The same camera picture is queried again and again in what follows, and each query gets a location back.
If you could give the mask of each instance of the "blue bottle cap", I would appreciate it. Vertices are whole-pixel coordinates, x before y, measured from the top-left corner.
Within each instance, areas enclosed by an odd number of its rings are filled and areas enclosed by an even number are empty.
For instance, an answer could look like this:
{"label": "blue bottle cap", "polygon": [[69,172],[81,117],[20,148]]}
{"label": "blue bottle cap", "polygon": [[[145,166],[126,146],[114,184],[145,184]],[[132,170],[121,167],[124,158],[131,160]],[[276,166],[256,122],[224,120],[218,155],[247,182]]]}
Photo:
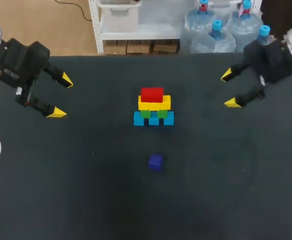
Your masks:
{"label": "blue bottle cap", "polygon": [[270,27],[268,25],[262,25],[260,27],[259,35],[266,37],[269,34],[270,34]]}
{"label": "blue bottle cap", "polygon": [[212,23],[212,29],[216,31],[220,31],[222,29],[222,21],[221,20],[215,20]]}
{"label": "blue bottle cap", "polygon": [[250,9],[252,7],[252,2],[250,2],[249,0],[244,0],[243,3],[244,9]]}

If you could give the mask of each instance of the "yellow block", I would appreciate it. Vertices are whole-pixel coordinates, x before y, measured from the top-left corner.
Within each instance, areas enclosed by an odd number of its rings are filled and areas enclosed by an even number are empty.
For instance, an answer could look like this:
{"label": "yellow block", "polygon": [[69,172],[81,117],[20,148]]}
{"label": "yellow block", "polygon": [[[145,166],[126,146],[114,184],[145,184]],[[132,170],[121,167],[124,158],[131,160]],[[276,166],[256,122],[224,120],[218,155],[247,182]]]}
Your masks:
{"label": "yellow block", "polygon": [[170,95],[164,95],[163,102],[142,102],[141,96],[138,96],[138,109],[140,111],[159,111],[171,109],[171,97]]}
{"label": "yellow block", "polygon": [[139,109],[139,111],[149,110],[149,103],[148,102],[142,102],[141,101],[141,96],[138,96],[138,109]]}
{"label": "yellow block", "polygon": [[161,102],[150,102],[149,103],[149,110],[150,111],[159,111]]}
{"label": "yellow block", "polygon": [[164,95],[163,102],[160,103],[160,110],[170,110],[171,109],[171,97],[170,95]]}

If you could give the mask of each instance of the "toy block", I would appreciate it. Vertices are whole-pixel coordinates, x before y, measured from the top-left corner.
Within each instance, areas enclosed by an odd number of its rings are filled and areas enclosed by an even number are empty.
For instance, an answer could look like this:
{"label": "toy block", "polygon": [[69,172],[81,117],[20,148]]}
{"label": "toy block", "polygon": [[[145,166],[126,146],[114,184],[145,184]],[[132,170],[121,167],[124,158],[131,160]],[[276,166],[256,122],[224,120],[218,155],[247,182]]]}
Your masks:
{"label": "toy block", "polygon": [[150,102],[149,103],[149,110],[150,111],[159,111],[160,110],[160,104],[158,102]]}
{"label": "toy block", "polygon": [[174,112],[169,111],[168,116],[164,118],[164,125],[165,126],[173,126],[175,121]]}
{"label": "toy block", "polygon": [[168,116],[168,111],[167,110],[157,111],[157,117],[159,119],[165,119],[167,116]]}
{"label": "toy block", "polygon": [[140,113],[141,113],[141,117],[143,118],[143,119],[149,119],[150,118],[150,116],[151,116],[151,112],[150,111],[140,111]]}
{"label": "toy block", "polygon": [[171,109],[171,97],[170,95],[164,95],[163,102],[160,104],[160,110],[170,110]]}
{"label": "toy block", "polygon": [[143,87],[141,89],[141,101],[143,103],[162,103],[164,89],[162,87]]}
{"label": "toy block", "polygon": [[160,154],[152,154],[149,158],[149,168],[155,171],[162,170],[163,156]]}
{"label": "toy block", "polygon": [[149,118],[149,125],[150,126],[159,126],[159,118],[157,118],[156,111],[151,112],[151,117]]}
{"label": "toy block", "polygon": [[136,111],[134,113],[134,126],[144,126],[145,120],[141,117],[141,114],[139,111]]}
{"label": "toy block", "polygon": [[141,96],[138,96],[138,110],[139,111],[148,111],[149,110],[149,103],[148,102],[142,102]]}

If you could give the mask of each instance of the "black tabletop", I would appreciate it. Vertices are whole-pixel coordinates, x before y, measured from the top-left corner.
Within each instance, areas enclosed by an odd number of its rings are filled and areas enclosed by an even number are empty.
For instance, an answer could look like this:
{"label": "black tabletop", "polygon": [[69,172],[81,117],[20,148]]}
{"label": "black tabletop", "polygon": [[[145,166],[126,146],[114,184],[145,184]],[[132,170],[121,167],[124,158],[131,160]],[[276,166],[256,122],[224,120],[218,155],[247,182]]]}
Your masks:
{"label": "black tabletop", "polygon": [[[255,75],[241,55],[53,57],[70,89],[0,84],[0,240],[292,239],[292,77],[246,108],[223,103]],[[142,87],[172,97],[174,126],[133,126]],[[164,156],[164,171],[147,166]]]}

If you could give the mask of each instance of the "shelf leg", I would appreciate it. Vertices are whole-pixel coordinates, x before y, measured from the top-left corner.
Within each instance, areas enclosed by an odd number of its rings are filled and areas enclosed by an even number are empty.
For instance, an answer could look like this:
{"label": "shelf leg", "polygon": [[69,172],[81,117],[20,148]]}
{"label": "shelf leg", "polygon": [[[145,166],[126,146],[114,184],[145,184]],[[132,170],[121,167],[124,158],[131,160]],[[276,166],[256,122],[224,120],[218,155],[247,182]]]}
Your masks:
{"label": "shelf leg", "polygon": [[88,0],[88,1],[89,1],[89,8],[90,8],[90,14],[91,14],[91,20],[92,20],[92,27],[94,28],[94,33],[95,33],[97,51],[99,54],[103,54],[104,44],[103,44],[102,39],[100,38],[102,26],[99,21],[99,11],[98,11],[97,0]]}

